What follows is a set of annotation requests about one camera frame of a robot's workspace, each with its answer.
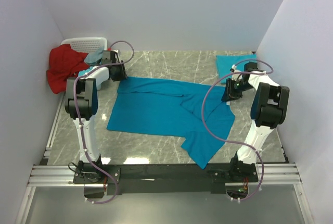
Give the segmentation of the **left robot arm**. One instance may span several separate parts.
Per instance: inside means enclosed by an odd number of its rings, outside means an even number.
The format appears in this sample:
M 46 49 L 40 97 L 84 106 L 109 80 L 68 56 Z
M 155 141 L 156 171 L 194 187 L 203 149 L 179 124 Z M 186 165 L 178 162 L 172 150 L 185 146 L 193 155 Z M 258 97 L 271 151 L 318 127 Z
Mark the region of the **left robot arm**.
M 88 69 L 80 71 L 78 80 L 68 78 L 65 94 L 65 110 L 73 120 L 78 134 L 80 158 L 75 175 L 99 183 L 104 177 L 101 155 L 96 144 L 95 115 L 98 111 L 97 90 L 107 80 L 121 81 L 127 78 L 123 61 L 117 49 L 95 54 L 98 60 Z

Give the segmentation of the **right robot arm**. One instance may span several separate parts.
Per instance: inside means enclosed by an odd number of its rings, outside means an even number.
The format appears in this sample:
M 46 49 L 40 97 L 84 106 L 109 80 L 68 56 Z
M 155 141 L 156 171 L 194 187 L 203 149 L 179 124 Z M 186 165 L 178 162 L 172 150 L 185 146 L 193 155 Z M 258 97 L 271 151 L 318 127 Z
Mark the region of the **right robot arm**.
M 255 89 L 250 110 L 251 126 L 245 143 L 232 158 L 228 175 L 235 182 L 254 174 L 257 152 L 262 148 L 270 133 L 286 118 L 290 89 L 274 82 L 265 71 L 258 68 L 253 59 L 244 65 L 244 71 L 232 65 L 232 77 L 226 79 L 223 102 L 242 98 L 242 93 Z

